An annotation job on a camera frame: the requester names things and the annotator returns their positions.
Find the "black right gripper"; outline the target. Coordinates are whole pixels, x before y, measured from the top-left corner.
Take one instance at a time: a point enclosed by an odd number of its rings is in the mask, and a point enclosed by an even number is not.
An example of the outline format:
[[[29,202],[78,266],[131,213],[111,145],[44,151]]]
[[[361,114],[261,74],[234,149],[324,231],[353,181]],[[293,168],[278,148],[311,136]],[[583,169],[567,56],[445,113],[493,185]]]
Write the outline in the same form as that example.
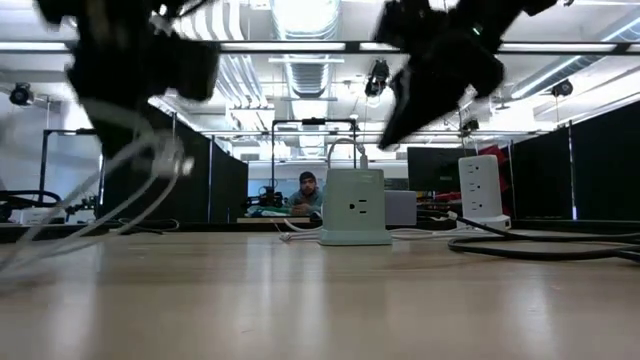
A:
[[[487,97],[504,80],[504,65],[494,55],[500,36],[489,20],[496,5],[496,0],[458,0],[452,8],[438,10],[429,0],[386,0],[375,41],[472,86],[478,97]],[[412,74],[410,69],[393,76],[394,105],[379,148],[398,144],[443,114],[436,80],[433,74]]]

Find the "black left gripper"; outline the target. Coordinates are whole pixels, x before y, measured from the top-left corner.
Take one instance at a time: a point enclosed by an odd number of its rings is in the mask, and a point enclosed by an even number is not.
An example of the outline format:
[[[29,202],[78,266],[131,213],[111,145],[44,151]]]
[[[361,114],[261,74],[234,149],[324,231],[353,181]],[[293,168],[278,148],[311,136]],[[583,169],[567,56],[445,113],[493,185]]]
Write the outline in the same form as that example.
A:
[[[214,42],[185,39],[150,23],[96,30],[83,19],[78,32],[74,63],[67,69],[76,94],[120,106],[94,109],[94,129],[107,159],[139,134],[153,132],[153,108],[132,110],[140,102],[169,89],[193,101],[213,96],[220,58]]]

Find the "white tower power strip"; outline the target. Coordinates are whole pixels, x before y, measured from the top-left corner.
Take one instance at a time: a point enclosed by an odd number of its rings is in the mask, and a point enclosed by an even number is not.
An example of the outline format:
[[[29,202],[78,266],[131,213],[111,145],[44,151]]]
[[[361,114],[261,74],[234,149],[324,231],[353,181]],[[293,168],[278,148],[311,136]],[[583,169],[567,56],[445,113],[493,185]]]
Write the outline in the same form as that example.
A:
[[[458,160],[462,216],[498,230],[508,230],[511,218],[503,211],[497,157],[479,155]]]

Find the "white USB charger adapter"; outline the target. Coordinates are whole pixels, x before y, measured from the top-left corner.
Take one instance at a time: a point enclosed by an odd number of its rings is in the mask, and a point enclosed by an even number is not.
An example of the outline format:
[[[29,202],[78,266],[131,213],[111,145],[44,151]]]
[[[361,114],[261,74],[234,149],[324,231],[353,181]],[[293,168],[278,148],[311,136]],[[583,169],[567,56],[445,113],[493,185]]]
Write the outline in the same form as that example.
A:
[[[414,191],[386,190],[385,221],[389,226],[414,226],[417,223],[417,194]]]

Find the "mint green cube power strip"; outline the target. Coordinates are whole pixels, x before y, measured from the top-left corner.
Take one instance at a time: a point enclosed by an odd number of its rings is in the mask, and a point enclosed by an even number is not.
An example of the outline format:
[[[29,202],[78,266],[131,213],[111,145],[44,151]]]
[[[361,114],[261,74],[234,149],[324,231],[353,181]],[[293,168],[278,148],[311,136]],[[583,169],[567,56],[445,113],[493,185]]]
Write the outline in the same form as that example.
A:
[[[386,229],[382,170],[329,169],[323,194],[320,245],[392,244]]]

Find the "black monitor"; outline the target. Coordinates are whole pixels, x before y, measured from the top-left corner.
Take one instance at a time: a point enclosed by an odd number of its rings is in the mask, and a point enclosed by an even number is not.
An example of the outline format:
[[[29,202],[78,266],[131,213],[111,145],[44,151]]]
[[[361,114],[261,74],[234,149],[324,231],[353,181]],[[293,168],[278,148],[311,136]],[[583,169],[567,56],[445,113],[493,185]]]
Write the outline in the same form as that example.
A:
[[[458,192],[461,158],[477,152],[463,148],[409,147],[407,149],[409,189],[436,193]]]

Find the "red cabinet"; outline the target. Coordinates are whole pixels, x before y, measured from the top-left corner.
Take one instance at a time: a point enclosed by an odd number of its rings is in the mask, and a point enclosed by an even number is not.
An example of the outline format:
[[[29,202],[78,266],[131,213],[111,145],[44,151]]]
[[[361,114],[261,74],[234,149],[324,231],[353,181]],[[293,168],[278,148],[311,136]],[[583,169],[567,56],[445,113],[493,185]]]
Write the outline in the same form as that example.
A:
[[[512,200],[512,180],[510,169],[510,158],[507,147],[498,145],[490,145],[482,148],[478,152],[479,155],[494,155],[497,159],[499,171],[499,184],[502,202],[506,204]]]

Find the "black partition curtain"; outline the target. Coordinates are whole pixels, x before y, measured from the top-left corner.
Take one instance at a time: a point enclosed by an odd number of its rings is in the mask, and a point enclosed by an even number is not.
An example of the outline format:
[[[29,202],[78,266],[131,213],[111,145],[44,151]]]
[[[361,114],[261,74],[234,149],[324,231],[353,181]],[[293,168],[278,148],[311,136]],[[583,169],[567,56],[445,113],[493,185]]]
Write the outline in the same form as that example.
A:
[[[640,101],[516,143],[515,217],[640,221]]]
[[[224,152],[213,140],[181,121],[147,105],[142,115],[153,130],[176,135],[194,160],[191,173],[177,180],[168,196],[145,217],[147,221],[176,220],[181,224],[230,223],[242,215],[247,197],[248,165]],[[106,175],[102,215],[120,205],[151,176],[153,152],[145,149]]]

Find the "black crossbar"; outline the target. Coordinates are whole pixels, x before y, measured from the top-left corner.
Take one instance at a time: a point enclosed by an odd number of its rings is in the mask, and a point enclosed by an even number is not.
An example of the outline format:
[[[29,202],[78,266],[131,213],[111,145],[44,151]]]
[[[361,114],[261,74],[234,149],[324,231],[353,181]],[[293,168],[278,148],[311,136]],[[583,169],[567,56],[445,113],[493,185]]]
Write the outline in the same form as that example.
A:
[[[74,41],[0,41],[0,53],[13,54],[65,54]],[[214,41],[224,54],[400,54],[403,50],[390,45],[362,41]],[[637,42],[505,42],[498,50],[500,55],[543,56],[640,56]]]

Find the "person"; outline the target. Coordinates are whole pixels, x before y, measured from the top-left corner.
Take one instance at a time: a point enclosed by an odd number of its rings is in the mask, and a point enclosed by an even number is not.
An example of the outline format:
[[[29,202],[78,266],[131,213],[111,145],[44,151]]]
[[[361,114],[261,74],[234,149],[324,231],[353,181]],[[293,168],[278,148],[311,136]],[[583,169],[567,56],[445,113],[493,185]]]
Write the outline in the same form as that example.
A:
[[[299,176],[299,189],[287,200],[286,206],[292,216],[310,216],[320,212],[323,194],[312,172],[305,171]]]

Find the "blue lit monitor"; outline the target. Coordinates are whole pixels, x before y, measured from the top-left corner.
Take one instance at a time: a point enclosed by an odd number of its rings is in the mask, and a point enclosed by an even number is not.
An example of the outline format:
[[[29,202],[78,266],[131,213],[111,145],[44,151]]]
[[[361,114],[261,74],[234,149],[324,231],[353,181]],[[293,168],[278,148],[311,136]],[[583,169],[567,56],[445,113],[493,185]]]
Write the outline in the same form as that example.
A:
[[[249,196],[258,196],[266,192],[267,187],[273,187],[276,192],[280,192],[284,197],[288,197],[291,194],[291,190],[288,187],[287,179],[249,179],[248,180],[248,192]]]

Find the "beige wooden table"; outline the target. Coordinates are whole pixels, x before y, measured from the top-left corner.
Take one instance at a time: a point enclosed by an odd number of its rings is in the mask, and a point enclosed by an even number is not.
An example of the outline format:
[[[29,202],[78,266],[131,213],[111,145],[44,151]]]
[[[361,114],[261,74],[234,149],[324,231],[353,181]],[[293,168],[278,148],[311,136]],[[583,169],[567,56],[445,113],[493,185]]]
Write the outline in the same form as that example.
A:
[[[291,217],[291,216],[276,216],[276,217],[240,217],[237,218],[239,224],[272,224],[272,223],[285,223],[292,224],[305,224],[311,223],[313,220],[310,217]]]

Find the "black metal station frame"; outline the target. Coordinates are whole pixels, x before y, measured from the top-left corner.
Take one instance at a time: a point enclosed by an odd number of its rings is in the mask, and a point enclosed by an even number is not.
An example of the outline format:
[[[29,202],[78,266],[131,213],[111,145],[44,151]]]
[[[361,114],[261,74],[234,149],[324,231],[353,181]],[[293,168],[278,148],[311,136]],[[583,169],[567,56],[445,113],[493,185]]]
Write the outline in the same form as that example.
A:
[[[45,129],[38,188],[64,199],[97,173],[102,163],[101,146],[94,129]]]
[[[347,131],[348,139],[356,140],[357,137],[357,122],[351,119],[327,119],[327,118],[308,118],[301,120],[273,120],[271,129],[268,132],[268,135],[271,137],[271,177],[270,177],[270,186],[272,188],[276,188],[275,184],[275,145],[276,145],[276,126],[279,124],[286,123],[300,123],[302,125],[326,125],[328,122],[335,123],[346,123],[350,125],[350,129]]]

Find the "black aluminium table frame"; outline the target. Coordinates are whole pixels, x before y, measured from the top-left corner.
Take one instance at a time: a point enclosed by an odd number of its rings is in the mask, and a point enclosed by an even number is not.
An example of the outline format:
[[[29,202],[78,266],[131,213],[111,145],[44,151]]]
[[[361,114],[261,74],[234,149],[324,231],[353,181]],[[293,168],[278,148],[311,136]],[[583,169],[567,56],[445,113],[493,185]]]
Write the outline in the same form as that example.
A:
[[[513,220],[513,230],[540,230],[596,234],[622,234],[640,232],[640,221],[588,221],[588,220]],[[69,235],[85,225],[48,225],[40,237],[53,239]],[[15,242],[28,226],[0,226],[0,242]],[[181,223],[178,232],[275,232],[275,224],[265,223]]]

